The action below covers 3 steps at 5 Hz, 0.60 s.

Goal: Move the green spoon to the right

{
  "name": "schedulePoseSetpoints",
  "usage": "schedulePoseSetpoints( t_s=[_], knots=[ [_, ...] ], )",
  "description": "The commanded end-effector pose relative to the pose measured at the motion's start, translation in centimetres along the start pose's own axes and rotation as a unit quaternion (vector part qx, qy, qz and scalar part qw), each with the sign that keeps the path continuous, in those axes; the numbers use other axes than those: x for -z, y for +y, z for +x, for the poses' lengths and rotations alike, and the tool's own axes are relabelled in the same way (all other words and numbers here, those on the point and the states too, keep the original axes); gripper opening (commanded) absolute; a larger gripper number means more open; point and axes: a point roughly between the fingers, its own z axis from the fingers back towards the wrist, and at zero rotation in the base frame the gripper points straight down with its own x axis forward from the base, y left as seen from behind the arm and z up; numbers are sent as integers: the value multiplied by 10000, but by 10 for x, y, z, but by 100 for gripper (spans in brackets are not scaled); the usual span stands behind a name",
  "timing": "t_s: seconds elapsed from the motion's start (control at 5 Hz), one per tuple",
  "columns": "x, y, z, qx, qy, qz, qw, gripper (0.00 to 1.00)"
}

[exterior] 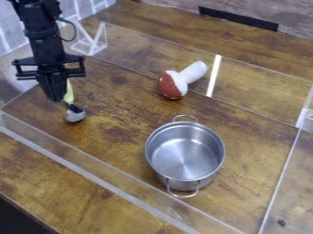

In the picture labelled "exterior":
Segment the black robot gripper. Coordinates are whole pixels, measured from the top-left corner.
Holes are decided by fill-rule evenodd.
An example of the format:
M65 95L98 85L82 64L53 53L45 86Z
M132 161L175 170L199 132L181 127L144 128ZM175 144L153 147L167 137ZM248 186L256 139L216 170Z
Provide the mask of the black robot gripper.
M33 80L37 74L48 75L61 72L66 78L84 77L84 57L64 52L64 45L57 37L30 39L33 56L14 59L11 65L15 68L17 80ZM49 77L37 77L40 88L50 101L61 101L66 91L66 80L56 81L56 93Z

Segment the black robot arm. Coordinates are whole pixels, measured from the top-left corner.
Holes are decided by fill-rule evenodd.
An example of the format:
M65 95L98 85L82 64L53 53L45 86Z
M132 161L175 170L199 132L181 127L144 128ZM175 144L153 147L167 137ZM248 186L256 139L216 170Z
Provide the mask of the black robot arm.
M74 24L60 17L57 0L7 0L28 37L33 56L14 59L17 80L36 80L50 101L61 101L66 93L66 79L85 76L84 57L64 52L56 21Z

